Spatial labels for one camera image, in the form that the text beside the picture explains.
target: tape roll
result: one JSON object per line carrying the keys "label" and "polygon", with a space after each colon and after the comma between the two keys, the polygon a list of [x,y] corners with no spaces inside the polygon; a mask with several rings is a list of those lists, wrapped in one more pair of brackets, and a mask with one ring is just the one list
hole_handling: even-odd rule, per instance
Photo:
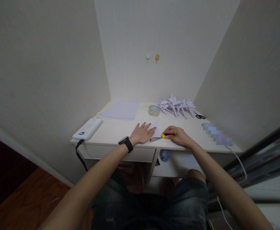
{"label": "tape roll", "polygon": [[157,117],[159,116],[160,114],[160,108],[156,105],[151,105],[149,108],[148,108],[148,114],[153,116],[153,117]]}

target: black watch strap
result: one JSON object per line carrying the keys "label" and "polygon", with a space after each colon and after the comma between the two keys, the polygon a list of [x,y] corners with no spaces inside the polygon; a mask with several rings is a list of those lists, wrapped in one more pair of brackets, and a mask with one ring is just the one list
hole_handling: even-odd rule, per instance
{"label": "black watch strap", "polygon": [[124,144],[128,148],[128,153],[130,153],[133,150],[133,146],[132,146],[132,143],[130,142],[129,138],[125,139]]}

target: scissors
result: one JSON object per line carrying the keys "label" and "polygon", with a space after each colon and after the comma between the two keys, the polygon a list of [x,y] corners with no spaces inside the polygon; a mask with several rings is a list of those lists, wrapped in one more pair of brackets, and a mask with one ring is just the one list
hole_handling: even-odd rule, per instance
{"label": "scissors", "polygon": [[197,114],[196,112],[194,112],[196,114],[196,117],[199,118],[199,119],[206,119],[206,117],[202,116],[202,115],[199,115]]}

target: white power bank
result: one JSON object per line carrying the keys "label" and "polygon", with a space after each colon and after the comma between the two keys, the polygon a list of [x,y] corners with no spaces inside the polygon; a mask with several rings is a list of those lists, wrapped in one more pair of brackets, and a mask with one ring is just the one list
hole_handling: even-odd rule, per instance
{"label": "white power bank", "polygon": [[91,118],[73,135],[73,138],[77,141],[81,139],[88,141],[101,124],[102,119]]}

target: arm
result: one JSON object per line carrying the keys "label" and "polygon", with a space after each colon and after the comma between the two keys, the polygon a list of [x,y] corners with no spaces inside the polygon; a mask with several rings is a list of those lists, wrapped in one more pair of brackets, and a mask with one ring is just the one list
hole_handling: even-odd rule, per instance
{"label": "arm", "polygon": [[[145,125],[145,122],[141,126],[137,124],[129,137],[133,146],[150,140],[156,128],[147,130],[149,126],[150,123]],[[90,202],[106,184],[127,153],[127,146],[125,144],[119,145],[95,164],[69,190],[40,229],[78,229]]]}
{"label": "arm", "polygon": [[164,133],[179,145],[188,147],[230,214],[243,229],[273,227],[240,185],[181,128],[169,126]]}

